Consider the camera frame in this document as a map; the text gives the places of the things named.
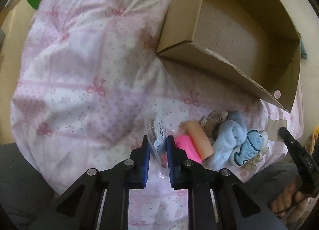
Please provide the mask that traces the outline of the person's right hand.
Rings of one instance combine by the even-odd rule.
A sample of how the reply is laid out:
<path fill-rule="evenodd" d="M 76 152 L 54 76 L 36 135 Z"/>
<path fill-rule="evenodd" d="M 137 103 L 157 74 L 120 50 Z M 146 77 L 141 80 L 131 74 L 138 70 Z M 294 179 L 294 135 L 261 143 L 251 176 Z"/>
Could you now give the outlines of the person's right hand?
<path fill-rule="evenodd" d="M 271 203 L 271 211 L 282 218 L 291 208 L 295 207 L 295 210 L 287 218 L 287 221 L 298 220 L 304 213 L 309 200 L 309 194 L 302 193 L 299 190 L 301 184 L 300 177 L 297 177 L 288 184 L 283 192 Z"/>

